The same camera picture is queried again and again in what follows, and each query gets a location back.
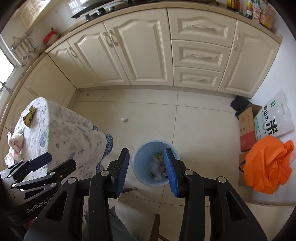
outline orange plastic bag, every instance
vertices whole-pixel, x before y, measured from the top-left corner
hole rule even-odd
[[[289,160],[293,150],[293,141],[283,144],[270,135],[256,142],[246,156],[246,184],[259,192],[274,193],[278,184],[283,185],[291,175]]]

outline cardboard box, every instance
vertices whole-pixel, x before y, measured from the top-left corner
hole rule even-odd
[[[254,116],[258,114],[261,108],[260,105],[248,104],[239,115],[241,151],[250,150],[256,143]]]
[[[246,155],[247,155],[248,153],[249,153],[249,151],[247,151],[247,152],[245,152],[245,153],[239,155],[239,164],[238,164],[237,168],[239,167],[239,165],[240,165],[243,161],[246,160]],[[244,173],[242,173],[240,170],[238,170],[238,172],[239,172],[239,186],[245,186],[245,187],[247,187],[246,182],[245,182],[245,180],[244,180]]]

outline blue trash can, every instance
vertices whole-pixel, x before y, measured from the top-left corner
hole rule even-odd
[[[137,179],[150,187],[161,187],[168,184],[168,178],[163,181],[155,181],[150,174],[149,163],[151,157],[157,153],[163,153],[166,148],[171,148],[176,159],[180,160],[179,153],[177,150],[168,142],[162,140],[148,141],[135,151],[132,159],[133,173]]]

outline cabinet handle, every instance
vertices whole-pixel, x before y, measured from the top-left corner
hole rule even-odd
[[[105,37],[105,41],[107,42],[107,44],[109,45],[109,47],[112,48],[112,44],[110,44],[110,43],[108,42],[108,40],[107,40],[107,37],[108,37],[108,38],[110,38],[110,37],[109,37],[109,35],[108,35],[106,32],[104,32],[104,37]]]
[[[114,46],[117,47],[117,46],[118,46],[118,43],[116,43],[116,42],[114,41],[114,39],[113,39],[113,37],[112,37],[112,34],[113,34],[112,30],[109,30],[110,38],[111,38],[111,40],[112,40]]]
[[[190,56],[194,58],[199,58],[199,59],[212,59],[211,56],[198,56],[196,54],[191,54]]]
[[[212,31],[217,31],[217,29],[215,29],[215,28],[198,26],[198,25],[196,25],[196,24],[192,24],[191,27],[193,27],[193,28],[199,28],[199,29],[202,29],[202,30],[212,30]]]
[[[74,58],[78,58],[77,55],[76,55],[76,53],[74,52],[74,50],[71,47],[69,47],[69,49],[70,49],[70,53],[72,54],[72,56]]]
[[[204,81],[207,82],[207,79],[196,80],[195,78],[192,78],[192,77],[190,77],[189,79],[197,82],[204,82]]]
[[[33,95],[35,95],[36,97],[38,96],[38,95],[36,94],[36,92],[35,92],[34,90],[32,90],[32,88],[29,87],[29,90],[33,93]]]
[[[234,51],[237,51],[237,47],[239,46],[239,39],[240,39],[240,33],[237,33],[237,44],[235,45],[235,47],[233,48]]]

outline metal screw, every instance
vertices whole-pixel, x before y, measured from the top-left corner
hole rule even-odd
[[[68,179],[68,183],[72,184],[74,182],[76,182],[76,178],[71,177],[71,178]]]
[[[105,176],[108,176],[108,175],[109,175],[109,172],[107,170],[101,171],[101,176],[105,177]]]
[[[185,170],[185,175],[187,175],[187,176],[191,176],[192,174],[193,174],[193,171],[192,170],[189,170],[189,169],[187,169],[187,170]]]
[[[226,178],[225,177],[218,177],[218,181],[221,182],[221,183],[225,183]]]

